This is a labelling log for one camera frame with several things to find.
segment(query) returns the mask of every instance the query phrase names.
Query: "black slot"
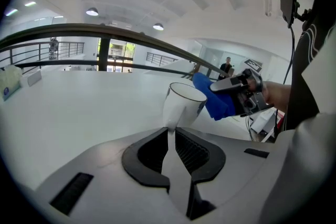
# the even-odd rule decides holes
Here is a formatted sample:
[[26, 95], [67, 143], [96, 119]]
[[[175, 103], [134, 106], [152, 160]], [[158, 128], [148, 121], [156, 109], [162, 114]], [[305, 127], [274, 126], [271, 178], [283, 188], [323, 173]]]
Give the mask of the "black slot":
[[168, 128], [162, 128], [123, 152], [121, 164], [124, 170], [141, 185], [169, 191], [169, 178], [161, 175], [163, 159], [168, 151], [167, 136]]
[[211, 212], [214, 209], [216, 209], [216, 207], [211, 202], [202, 200], [197, 186], [191, 183], [186, 216], [190, 218], [190, 220], [194, 220]]
[[268, 157], [268, 154], [269, 154], [269, 152], [255, 150], [254, 148], [247, 148], [244, 150], [244, 152], [247, 154], [251, 154], [253, 156], [257, 156], [257, 157], [261, 157], [265, 159]]
[[92, 175], [78, 173], [50, 202], [50, 205], [68, 215], [92, 179]]

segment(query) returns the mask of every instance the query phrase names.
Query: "metal handrail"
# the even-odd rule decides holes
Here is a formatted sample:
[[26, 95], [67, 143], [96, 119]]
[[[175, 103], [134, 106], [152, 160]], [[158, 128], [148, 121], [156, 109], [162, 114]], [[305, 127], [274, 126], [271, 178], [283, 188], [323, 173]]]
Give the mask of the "metal handrail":
[[32, 46], [32, 45], [39, 45], [39, 44], [50, 44], [50, 43], [78, 43], [78, 45], [84, 45], [84, 42], [72, 42], [72, 41], [43, 41], [43, 42], [31, 42], [31, 43], [24, 43], [24, 44], [18, 44], [14, 46], [5, 47], [3, 49], [0, 49], [0, 53], [8, 50], [13, 50], [17, 48]]
[[[162, 59], [162, 58], [171, 59], [172, 61], [166, 61], [165, 59]], [[150, 61], [151, 63], [157, 64], [160, 67], [161, 63], [165, 63], [167, 65], [167, 64], [172, 63], [174, 61], [178, 61], [178, 59], [168, 57], [168, 56], [165, 56], [165, 55], [154, 54], [152, 52], [147, 52], [146, 61]]]
[[[20, 68], [25, 67], [34, 67], [34, 66], [57, 66], [57, 65], [88, 65], [88, 66], [98, 66], [99, 61], [95, 60], [77, 60], [77, 59], [66, 59], [66, 60], [48, 60], [48, 61], [36, 61], [36, 62], [27, 62], [27, 63], [20, 63], [16, 65]], [[118, 66], [118, 67], [129, 67], [129, 68], [137, 68], [137, 69], [145, 69], [145, 70], [154, 70], [166, 73], [173, 73], [173, 74], [181, 74], [185, 76], [192, 76], [192, 73], [166, 69], [161, 67], [150, 67], [144, 65], [137, 65], [135, 63], [125, 63], [125, 62], [109, 62], [109, 66]]]
[[[9, 51], [9, 57], [1, 59], [0, 62], [3, 62], [5, 60], [9, 60], [11, 65], [18, 66], [18, 65], [20, 65], [19, 64], [20, 62], [31, 59], [31, 58], [35, 58], [35, 57], [38, 57], [38, 62], [40, 62], [44, 59], [50, 58], [50, 55], [49, 55], [50, 54], [50, 46], [48, 46], [46, 48], [41, 48], [41, 45], [59, 44], [59, 43], [66, 44], [66, 45], [64, 46], [65, 49], [59, 49], [60, 47], [57, 46], [57, 50], [54, 50], [54, 53], [55, 53], [55, 56], [57, 57], [57, 59], [61, 59], [61, 58], [64, 58], [64, 57], [70, 57], [72, 55], [77, 55], [78, 53], [80, 53], [80, 54], [83, 53], [84, 42], [72, 42], [72, 41], [31, 42], [31, 43], [18, 44], [18, 45], [14, 45], [14, 46], [8, 46], [8, 47], [0, 50], [0, 54], [3, 53], [3, 52]], [[20, 52], [18, 54], [13, 54], [14, 49], [18, 49], [18, 48], [22, 48], [22, 47], [28, 47], [28, 46], [35, 46], [35, 45], [38, 45], [38, 49], [33, 49], [33, 50], [29, 50], [29, 51]], [[48, 49], [48, 51], [45, 52], [45, 53], [41, 53], [41, 51], [45, 50], [45, 49]], [[20, 59], [19, 61], [14, 62], [14, 57], [19, 56], [19, 55], [23, 55], [23, 54], [27, 54], [27, 53], [30, 53], [30, 52], [34, 52], [34, 51], [37, 52], [36, 55], [32, 55], [32, 56], [29, 56], [29, 57], [26, 57], [24, 59]], [[45, 54], [48, 54], [48, 57], [41, 58], [41, 56], [45, 55]], [[33, 68], [29, 69], [29, 70], [26, 70], [26, 71], [23, 71], [23, 74], [25, 74], [25, 73], [27, 73], [31, 70], [33, 70]]]
[[220, 70], [218, 67], [171, 44], [130, 30], [102, 25], [57, 24], [39, 26], [28, 30], [23, 30], [5, 37], [0, 41], [0, 50], [20, 42], [26, 42], [39, 38], [60, 36], [84, 36], [118, 39], [149, 48], [158, 49], [169, 54], [176, 55], [183, 59], [195, 62], [209, 69], [207, 75], [210, 74], [211, 70], [214, 70], [220, 74], [227, 76], [227, 74], [224, 71]]

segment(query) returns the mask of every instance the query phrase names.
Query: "white countertop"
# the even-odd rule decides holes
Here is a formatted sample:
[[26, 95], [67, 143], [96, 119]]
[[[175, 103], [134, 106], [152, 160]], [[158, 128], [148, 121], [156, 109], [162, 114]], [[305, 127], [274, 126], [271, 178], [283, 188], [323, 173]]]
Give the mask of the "white countertop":
[[[52, 71], [0, 104], [0, 147], [14, 178], [31, 189], [86, 149], [162, 127], [169, 84], [192, 82], [139, 73]], [[248, 140], [229, 119], [204, 108], [191, 128]]]

